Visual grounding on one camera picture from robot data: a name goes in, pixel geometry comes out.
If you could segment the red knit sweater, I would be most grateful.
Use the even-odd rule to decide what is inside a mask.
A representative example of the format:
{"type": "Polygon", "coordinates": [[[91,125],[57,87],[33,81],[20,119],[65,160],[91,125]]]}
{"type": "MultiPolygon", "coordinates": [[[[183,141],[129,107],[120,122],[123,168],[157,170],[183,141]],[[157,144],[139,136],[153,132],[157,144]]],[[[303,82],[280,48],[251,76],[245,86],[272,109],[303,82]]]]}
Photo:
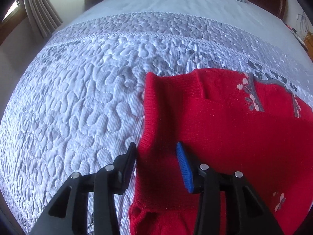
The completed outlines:
{"type": "Polygon", "coordinates": [[[198,196],[176,145],[223,174],[241,171],[293,234],[312,206],[312,109],[277,81],[221,69],[146,76],[131,234],[192,234],[198,196]]]}

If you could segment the white quilted bedspread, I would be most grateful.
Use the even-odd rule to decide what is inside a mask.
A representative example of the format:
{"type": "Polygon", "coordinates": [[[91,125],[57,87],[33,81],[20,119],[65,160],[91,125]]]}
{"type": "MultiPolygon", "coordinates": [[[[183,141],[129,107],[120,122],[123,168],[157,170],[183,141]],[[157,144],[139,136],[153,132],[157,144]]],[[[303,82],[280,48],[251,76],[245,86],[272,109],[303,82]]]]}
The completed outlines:
{"type": "Polygon", "coordinates": [[[1,192],[22,231],[72,172],[96,172],[139,140],[148,72],[201,68],[276,79],[312,104],[312,61],[250,2],[105,0],[56,32],[1,120],[1,192]]]}

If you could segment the grey curtain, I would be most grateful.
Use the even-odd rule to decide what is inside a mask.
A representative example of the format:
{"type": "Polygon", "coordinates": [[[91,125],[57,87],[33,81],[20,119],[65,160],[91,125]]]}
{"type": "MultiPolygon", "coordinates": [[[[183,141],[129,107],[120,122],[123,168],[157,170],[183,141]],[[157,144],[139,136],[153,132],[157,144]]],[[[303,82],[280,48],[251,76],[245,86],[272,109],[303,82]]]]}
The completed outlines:
{"type": "Polygon", "coordinates": [[[48,39],[63,23],[50,0],[23,0],[32,30],[37,38],[48,39]]]}

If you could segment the wooden window frame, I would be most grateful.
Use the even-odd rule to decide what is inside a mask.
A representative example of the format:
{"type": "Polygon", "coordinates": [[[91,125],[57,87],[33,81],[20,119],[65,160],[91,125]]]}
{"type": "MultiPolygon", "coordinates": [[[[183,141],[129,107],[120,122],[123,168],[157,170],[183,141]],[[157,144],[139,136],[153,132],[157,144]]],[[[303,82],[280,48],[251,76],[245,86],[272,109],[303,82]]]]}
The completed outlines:
{"type": "Polygon", "coordinates": [[[26,17],[23,0],[15,0],[1,22],[1,44],[26,17]]]}

